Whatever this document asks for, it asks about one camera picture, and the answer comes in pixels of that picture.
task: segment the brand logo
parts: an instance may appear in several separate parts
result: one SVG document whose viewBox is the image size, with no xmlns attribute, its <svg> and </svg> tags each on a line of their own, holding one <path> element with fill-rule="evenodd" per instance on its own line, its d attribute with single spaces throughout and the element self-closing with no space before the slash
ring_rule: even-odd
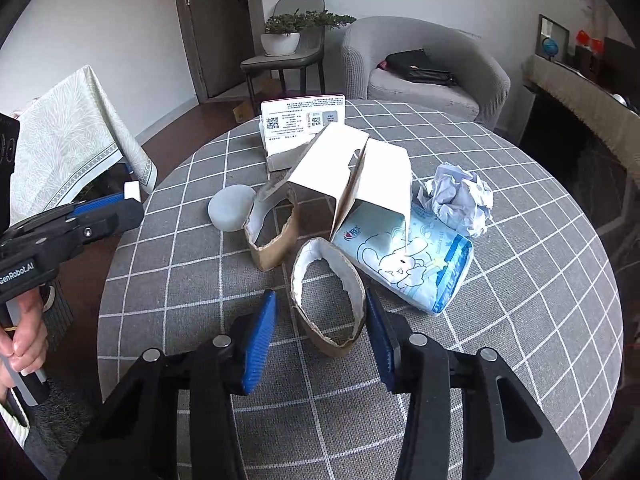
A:
<svg viewBox="0 0 640 480">
<path fill-rule="evenodd" d="M 33 261 L 31 262 L 27 262 L 26 265 L 23 265 L 21 267 L 19 267 L 18 269 L 15 270 L 11 270 L 10 272 L 8 272 L 7 274 L 5 274 L 4 276 L 0 277 L 0 285 L 4 285 L 7 282 L 10 282 L 11 280 L 14 280 L 15 278 L 18 278 L 19 276 L 29 272 L 30 270 L 35 269 L 35 265 L 33 263 Z"/>
<path fill-rule="evenodd" d="M 354 238 L 357 238 L 359 234 L 360 234 L 360 228 L 356 226 L 351 231 L 345 232 L 344 239 L 347 241 L 353 240 Z"/>
</svg>

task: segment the white flower pot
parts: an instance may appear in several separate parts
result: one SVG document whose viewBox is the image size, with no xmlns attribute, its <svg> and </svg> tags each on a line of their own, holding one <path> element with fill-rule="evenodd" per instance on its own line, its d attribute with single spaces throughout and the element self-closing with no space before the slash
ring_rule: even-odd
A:
<svg viewBox="0 0 640 480">
<path fill-rule="evenodd" d="M 267 56 L 286 56 L 296 51 L 300 42 L 300 33 L 263 34 L 260 41 Z"/>
</svg>

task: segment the qr code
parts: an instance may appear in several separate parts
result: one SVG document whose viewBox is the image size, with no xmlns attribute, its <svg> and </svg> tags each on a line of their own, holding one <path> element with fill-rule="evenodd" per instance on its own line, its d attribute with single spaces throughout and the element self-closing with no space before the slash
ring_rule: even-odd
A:
<svg viewBox="0 0 640 480">
<path fill-rule="evenodd" d="M 277 117 L 267 117 L 267 130 L 274 130 L 280 127 Z"/>
</svg>

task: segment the cartoon bunny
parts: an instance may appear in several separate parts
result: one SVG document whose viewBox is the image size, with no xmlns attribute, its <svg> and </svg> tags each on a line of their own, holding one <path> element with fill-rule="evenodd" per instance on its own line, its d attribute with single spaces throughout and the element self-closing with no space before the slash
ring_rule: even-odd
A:
<svg viewBox="0 0 640 480">
<path fill-rule="evenodd" d="M 404 237 L 401 237 L 402 246 L 394 250 L 391 254 L 385 254 L 382 257 L 378 252 L 367 245 L 374 239 L 374 244 L 382 247 L 391 248 L 394 244 L 394 237 L 389 232 L 374 235 L 363 242 L 358 248 L 358 260 L 377 272 L 386 282 L 395 285 L 402 290 L 406 287 L 420 286 L 424 283 L 424 279 L 431 274 L 435 274 L 440 270 L 434 264 L 431 255 L 425 251 L 428 246 L 424 238 L 414 238 L 409 240 L 404 250 Z M 422 258 L 414 258 L 414 256 L 428 258 L 425 262 Z"/>
</svg>

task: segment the door frame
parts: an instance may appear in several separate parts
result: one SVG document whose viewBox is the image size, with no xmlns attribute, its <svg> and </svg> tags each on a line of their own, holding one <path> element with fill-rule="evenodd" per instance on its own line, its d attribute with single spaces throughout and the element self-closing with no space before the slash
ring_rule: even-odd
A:
<svg viewBox="0 0 640 480">
<path fill-rule="evenodd" d="M 202 64 L 200 55 L 198 54 L 198 45 L 193 30 L 193 21 L 191 20 L 191 7 L 188 0 L 175 0 L 175 6 L 178 11 L 178 21 L 180 22 L 180 31 L 182 33 L 182 42 L 184 43 L 184 53 L 187 56 L 189 72 L 193 81 L 193 87 L 198 97 L 198 102 L 205 103 L 209 100 L 207 87 L 202 75 Z M 264 7 L 262 0 L 249 0 L 249 19 L 251 22 L 252 37 L 254 38 L 254 50 L 256 53 L 261 52 L 260 35 L 264 30 Z"/>
</svg>

